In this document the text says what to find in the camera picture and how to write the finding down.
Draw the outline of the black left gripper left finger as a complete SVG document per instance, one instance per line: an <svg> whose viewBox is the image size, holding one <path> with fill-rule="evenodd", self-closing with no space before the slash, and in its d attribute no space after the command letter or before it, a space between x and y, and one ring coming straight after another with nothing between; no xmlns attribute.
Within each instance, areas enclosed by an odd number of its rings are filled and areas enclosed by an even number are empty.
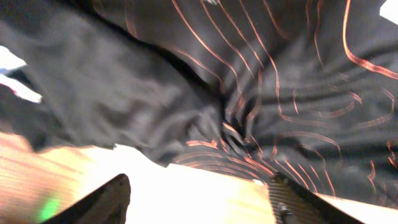
<svg viewBox="0 0 398 224"><path fill-rule="evenodd" d="M43 224L125 224L131 186L119 174Z"/></svg>

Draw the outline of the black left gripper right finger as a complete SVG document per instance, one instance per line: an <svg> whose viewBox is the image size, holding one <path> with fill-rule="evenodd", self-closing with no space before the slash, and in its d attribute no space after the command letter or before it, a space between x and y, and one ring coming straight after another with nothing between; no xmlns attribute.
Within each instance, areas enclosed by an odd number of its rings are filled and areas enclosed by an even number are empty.
<svg viewBox="0 0 398 224"><path fill-rule="evenodd" d="M268 189L277 224L360 223L282 173L271 177Z"/></svg>

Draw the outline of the black orange patterned jersey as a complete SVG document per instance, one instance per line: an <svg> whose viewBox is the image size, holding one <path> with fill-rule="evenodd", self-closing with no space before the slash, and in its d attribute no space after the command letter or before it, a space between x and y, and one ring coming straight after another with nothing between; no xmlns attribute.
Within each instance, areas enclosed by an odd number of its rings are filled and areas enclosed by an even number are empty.
<svg viewBox="0 0 398 224"><path fill-rule="evenodd" d="M74 145L397 207L397 25L382 1L2 1L40 105L1 91L35 151Z"/></svg>

